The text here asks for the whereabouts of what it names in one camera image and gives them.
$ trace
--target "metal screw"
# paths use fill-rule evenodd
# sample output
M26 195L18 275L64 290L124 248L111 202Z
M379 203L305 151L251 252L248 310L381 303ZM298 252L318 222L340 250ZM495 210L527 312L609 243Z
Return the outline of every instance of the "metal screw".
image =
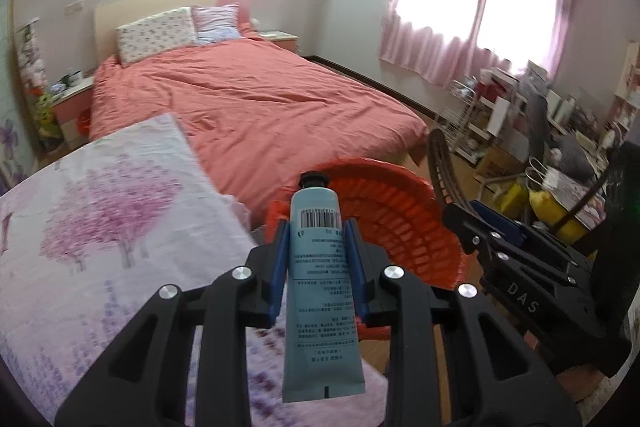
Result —
M469 283L464 283L458 286L458 293L467 299L472 299L478 295L478 288Z
M168 284L166 286L162 286L158 291L158 295L162 299L173 299L176 295L178 295L178 288L173 284Z
M252 274L253 272L248 266L238 266L237 268L234 268L233 272L231 272L231 277L238 279L239 281L243 281L244 279L249 279Z
M400 279L403 276L404 270L401 267L396 266L395 264L392 264L391 266L387 266L385 268L385 277L387 277L388 279Z

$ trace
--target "pink curtain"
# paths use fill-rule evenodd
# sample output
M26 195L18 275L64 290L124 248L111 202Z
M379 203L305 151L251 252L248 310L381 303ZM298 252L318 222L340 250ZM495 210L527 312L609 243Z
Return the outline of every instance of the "pink curtain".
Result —
M437 33L437 28L414 28L411 22L402 20L397 12L398 1L390 0L388 4L378 52L381 60L415 71L437 86L465 74L478 74L481 68L498 66L509 70L509 57L498 57L491 50L477 46L487 0L477 0L475 17L467 34L448 38ZM550 78L558 70L570 12L567 0L557 0L556 6L552 42L541 64L548 70Z

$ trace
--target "light blue tube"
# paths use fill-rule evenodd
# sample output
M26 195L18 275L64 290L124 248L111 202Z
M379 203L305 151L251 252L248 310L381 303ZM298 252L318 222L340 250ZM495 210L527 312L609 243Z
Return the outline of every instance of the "light blue tube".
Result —
M365 392L338 198L309 184L291 200L284 402Z

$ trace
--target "wall socket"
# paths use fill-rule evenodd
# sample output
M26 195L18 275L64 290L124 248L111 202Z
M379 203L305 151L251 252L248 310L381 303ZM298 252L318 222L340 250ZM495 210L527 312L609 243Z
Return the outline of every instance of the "wall socket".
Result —
M73 15L84 9L84 0L79 0L65 6L65 15Z

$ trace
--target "pink nightstand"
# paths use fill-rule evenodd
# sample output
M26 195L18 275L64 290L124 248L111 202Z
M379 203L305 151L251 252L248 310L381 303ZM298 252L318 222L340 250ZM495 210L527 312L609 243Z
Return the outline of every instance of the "pink nightstand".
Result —
M76 149L88 142L88 138L78 132L78 116L91 107L93 95L94 78L89 76L77 86L69 87L59 99L51 103L69 149Z
M298 37L290 33L280 31L258 32L263 39L273 42L279 48L283 48L290 52L296 52L298 49Z

